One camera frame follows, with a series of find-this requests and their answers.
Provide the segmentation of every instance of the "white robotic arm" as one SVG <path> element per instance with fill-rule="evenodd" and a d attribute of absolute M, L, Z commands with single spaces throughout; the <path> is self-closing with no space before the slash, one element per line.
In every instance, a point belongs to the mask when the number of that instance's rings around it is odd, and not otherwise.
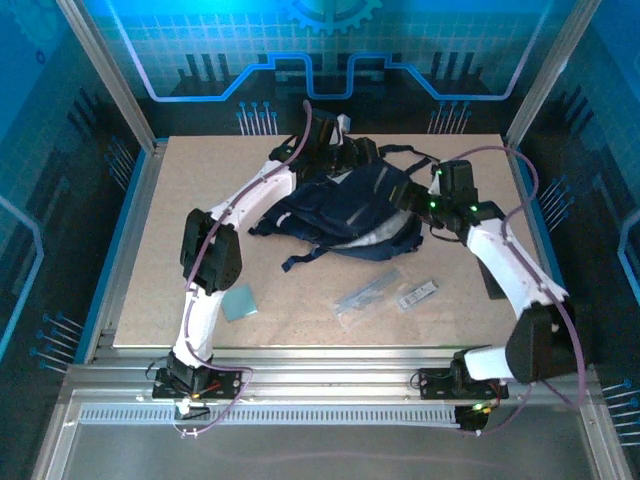
<path fill-rule="evenodd" d="M 508 225 L 504 235 L 500 208 L 478 201 L 469 161 L 441 162 L 433 174 L 429 188 L 411 181 L 397 187 L 392 203 L 418 214 L 430 228 L 455 233 L 489 270 L 517 318 L 505 346 L 459 352 L 452 368 L 470 381 L 515 378 L 521 383 L 575 372 L 576 355 L 582 355 L 574 351 L 577 333 L 567 292 L 533 261 Z"/>
<path fill-rule="evenodd" d="M 234 194 L 231 199 L 235 198 L 247 186 L 255 182 L 256 179 L 265 178 L 265 176 L 281 166 L 281 162 L 268 161 L 264 167 L 253 177 L 247 184 Z M 296 176 L 288 168 L 283 168 L 275 175 L 272 175 L 251 189 L 238 204 L 233 207 L 223 225 L 230 225 L 240 235 L 243 235 L 262 215 L 269 210 L 280 199 L 289 195 L 296 188 Z M 221 218 L 225 211 L 229 208 L 231 199 L 224 201 L 220 205 L 209 210 L 212 219 Z M 216 325 L 222 298 L 225 290 L 218 290 L 211 295 L 206 295 L 205 289 L 195 282 L 190 285 L 189 291 L 186 293 L 186 301 L 184 311 L 182 313 L 182 324 L 180 325 L 180 333 L 178 340 L 173 347 L 173 354 L 183 364 L 198 368 L 202 366 L 202 362 L 196 358 L 208 361 L 212 352 L 213 329 Z M 187 340 L 196 353 L 192 355 L 187 346 Z"/>

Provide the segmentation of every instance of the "metal vent grille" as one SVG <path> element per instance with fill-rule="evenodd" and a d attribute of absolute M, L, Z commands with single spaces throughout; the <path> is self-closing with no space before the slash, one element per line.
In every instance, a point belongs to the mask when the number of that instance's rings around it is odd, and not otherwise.
<path fill-rule="evenodd" d="M 217 418 L 224 405 L 197 423 Z M 105 405 L 83 407 L 81 422 L 93 424 L 171 424 L 173 405 Z M 457 428 L 455 407 L 435 406 L 288 406 L 238 405 L 224 419 L 227 425 L 412 425 Z"/>
<path fill-rule="evenodd" d="M 164 425 L 173 422 L 173 405 L 83 405 L 81 423 Z"/>

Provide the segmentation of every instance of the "backpack strap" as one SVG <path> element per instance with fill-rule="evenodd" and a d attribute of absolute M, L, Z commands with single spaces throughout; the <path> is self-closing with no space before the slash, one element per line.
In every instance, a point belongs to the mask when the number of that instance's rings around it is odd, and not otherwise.
<path fill-rule="evenodd" d="M 288 272 L 296 263 L 309 263 L 313 262 L 316 258 L 320 258 L 322 255 L 327 253 L 327 250 L 324 248 L 314 248 L 307 255 L 302 257 L 298 255 L 293 255 L 287 259 L 286 262 L 282 264 L 282 270 Z"/>
<path fill-rule="evenodd" d="M 428 153 L 420 152 L 420 151 L 416 150 L 415 148 L 413 148 L 411 145 L 394 145 L 394 144 L 391 144 L 391 145 L 384 145 L 384 146 L 378 148 L 378 153 L 380 154 L 381 158 L 386 157 L 388 153 L 398 153 L 398 152 L 411 152 L 411 153 L 414 153 L 416 155 L 421 155 L 423 157 L 422 160 L 414 163 L 413 165 L 411 165 L 409 168 L 407 168 L 404 171 L 404 173 L 406 173 L 409 176 L 413 175 L 414 173 L 416 173 L 421 168 L 426 167 L 431 162 L 440 163 L 440 159 L 439 158 L 436 158 L 436 157 L 434 157 L 432 155 L 429 155 Z"/>

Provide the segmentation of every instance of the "gear graphic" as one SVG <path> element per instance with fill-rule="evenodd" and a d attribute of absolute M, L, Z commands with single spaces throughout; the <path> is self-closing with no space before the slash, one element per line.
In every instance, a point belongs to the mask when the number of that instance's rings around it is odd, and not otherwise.
<path fill-rule="evenodd" d="M 327 35 L 360 27 L 380 7 L 380 0 L 290 0 L 285 6 L 289 20 L 297 20 L 300 28 L 311 27 L 314 33 L 324 30 Z"/>
<path fill-rule="evenodd" d="M 51 42 L 60 28 L 60 17 L 55 0 L 9 0 L 20 30 L 36 47 Z"/>

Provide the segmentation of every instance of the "blue printed backdrop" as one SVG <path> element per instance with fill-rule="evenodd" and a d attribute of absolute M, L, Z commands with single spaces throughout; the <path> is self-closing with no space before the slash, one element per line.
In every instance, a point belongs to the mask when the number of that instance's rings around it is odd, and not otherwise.
<path fill-rule="evenodd" d="M 88 8 L 159 135 L 240 133 L 240 101 L 269 101 L 285 122 L 283 106 L 302 96 L 348 108 L 354 127 L 366 122 L 367 131 L 415 110 L 422 121 L 403 131 L 426 131 L 441 100 L 483 103 L 474 128 L 502 129 L 573 1 L 436 3 L 91 0 Z M 218 122 L 188 130 L 189 115 L 180 114 L 188 110 L 175 105 L 184 102 L 226 103 L 207 111 L 228 115 L 234 129 Z"/>
<path fill-rule="evenodd" d="M 22 479 L 74 349 L 54 343 L 43 314 L 83 325 L 124 198 L 104 155 L 113 136 L 139 147 L 54 0 L 0 2 L 0 62 L 0 195 L 44 246 L 30 282 L 33 237 L 0 206 L 0 478 Z"/>
<path fill-rule="evenodd" d="M 567 202 L 545 207 L 543 199 L 543 212 L 558 212 L 551 242 L 574 304 L 589 307 L 583 318 L 595 328 L 605 386 L 640 382 L 640 227 L 626 242 L 623 229 L 640 207 L 638 25 L 637 2 L 603 0 L 521 145 L 542 190 L 559 184 Z M 640 452 L 625 452 L 637 471 Z"/>

